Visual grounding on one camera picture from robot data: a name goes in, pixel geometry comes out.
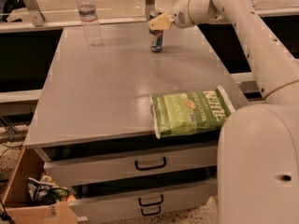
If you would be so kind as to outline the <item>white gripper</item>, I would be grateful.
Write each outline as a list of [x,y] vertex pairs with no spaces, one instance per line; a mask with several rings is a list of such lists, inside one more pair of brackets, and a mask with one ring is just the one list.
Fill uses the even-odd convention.
[[189,17],[189,1],[180,0],[176,2],[170,9],[170,15],[163,13],[148,22],[151,31],[169,30],[174,23],[177,28],[188,28],[191,26]]

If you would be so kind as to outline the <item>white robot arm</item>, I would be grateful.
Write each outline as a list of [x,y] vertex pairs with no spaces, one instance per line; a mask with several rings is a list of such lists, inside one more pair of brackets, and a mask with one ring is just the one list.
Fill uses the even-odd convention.
[[254,0],[180,0],[152,30],[233,25],[263,102],[236,110],[218,144],[219,224],[299,224],[299,62]]

